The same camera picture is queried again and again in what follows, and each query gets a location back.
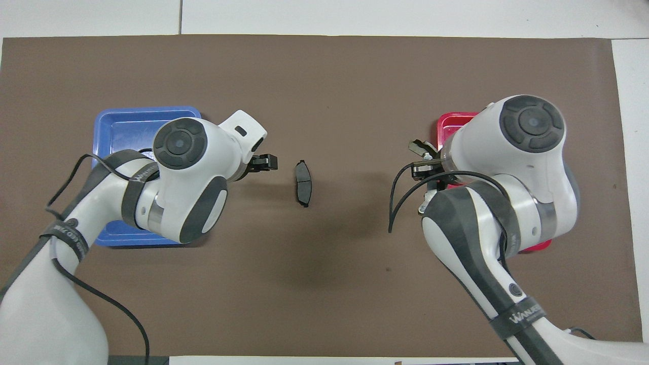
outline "white robotic arm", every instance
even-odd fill
[[[220,125],[180,118],[156,134],[158,163],[133,150],[106,157],[109,167],[98,164],[91,171],[62,219],[48,227],[0,292],[0,364],[106,365],[103,328],[53,258],[74,273],[103,227],[114,220],[183,244],[197,239],[216,223],[227,181],[276,169],[272,155],[265,155],[272,163],[251,167],[266,134],[240,110]]]
[[[552,325],[498,262],[576,223],[579,192],[563,163],[565,129],[554,105],[516,95],[489,105],[439,153],[430,151],[437,158],[428,163],[442,167],[430,175],[472,171],[492,183],[461,177],[465,185],[439,192],[429,184],[426,241],[525,365],[649,364],[648,344],[588,340]]]

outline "blue tray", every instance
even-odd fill
[[[105,157],[122,149],[151,148],[153,137],[160,127],[170,120],[182,117],[200,118],[194,107],[156,107],[106,109],[95,119],[93,152]],[[123,221],[112,221],[104,228],[96,244],[101,246],[180,245],[149,231],[143,231]]]

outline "white floor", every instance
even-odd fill
[[[633,242],[649,342],[649,1],[0,0],[8,37],[322,34],[609,38],[618,76]]]

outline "cable strap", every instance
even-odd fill
[[[135,219],[136,210],[138,208],[138,201],[144,185],[147,181],[153,180],[158,177],[158,164],[152,162],[144,165],[138,172],[135,173],[130,179],[124,191],[124,198],[122,199],[122,220],[131,227],[143,229],[140,227]]]
[[[54,236],[59,240],[65,242],[72,251],[75,252],[79,262],[83,260],[88,253],[88,243],[79,231],[74,229],[71,225],[62,220],[55,220],[50,224],[40,237]]]
[[[496,318],[489,321],[501,340],[505,340],[545,317],[545,311],[532,297],[512,305]]]

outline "round button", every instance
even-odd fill
[[[550,129],[552,118],[541,108],[523,110],[519,116],[520,127],[529,134],[540,136]]]
[[[174,155],[182,155],[191,148],[191,136],[184,131],[172,132],[167,137],[167,150]]]

